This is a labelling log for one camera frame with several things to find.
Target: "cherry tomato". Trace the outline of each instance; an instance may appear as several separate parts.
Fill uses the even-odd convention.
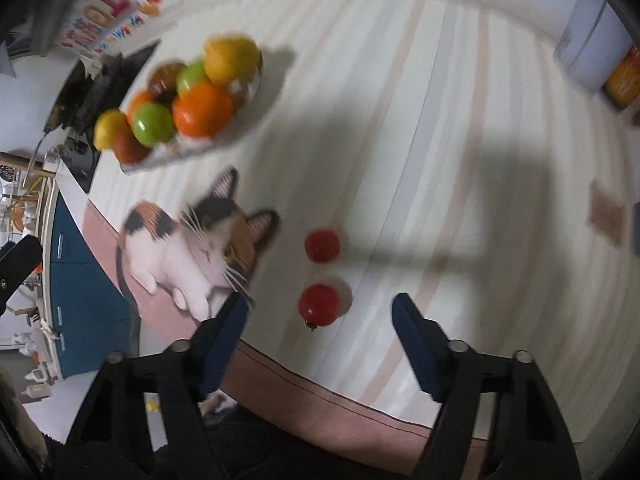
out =
[[[311,330],[331,325],[338,319],[339,309],[338,293],[333,287],[321,283],[307,287],[298,301],[298,312]]]
[[[332,262],[340,255],[340,238],[331,229],[311,231],[305,238],[305,252],[316,264]]]

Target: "black cloth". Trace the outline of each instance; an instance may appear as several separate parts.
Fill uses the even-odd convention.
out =
[[[216,458],[232,480],[401,480],[312,446],[237,406],[207,428]],[[156,480],[177,480],[168,447],[155,453]]]

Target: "cat face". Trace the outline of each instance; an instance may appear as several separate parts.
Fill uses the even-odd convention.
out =
[[[246,215],[233,200],[238,172],[229,168],[216,179],[209,195],[184,216],[191,254],[212,287],[246,295],[258,254],[273,238],[279,217],[263,210]]]

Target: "cat ear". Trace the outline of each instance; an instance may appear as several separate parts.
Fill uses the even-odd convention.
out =
[[[209,194],[218,198],[232,198],[237,186],[238,170],[230,166],[216,177]]]
[[[276,234],[280,216],[272,210],[258,211],[246,218],[246,223],[254,239],[255,251],[260,252]]]

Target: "lemon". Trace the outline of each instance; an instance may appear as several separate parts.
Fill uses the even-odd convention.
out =
[[[127,117],[117,108],[107,110],[100,114],[94,126],[94,146],[101,152],[110,150],[114,137],[129,129]]]
[[[260,65],[260,49],[245,36],[210,38],[204,45],[204,71],[217,84],[251,77]]]

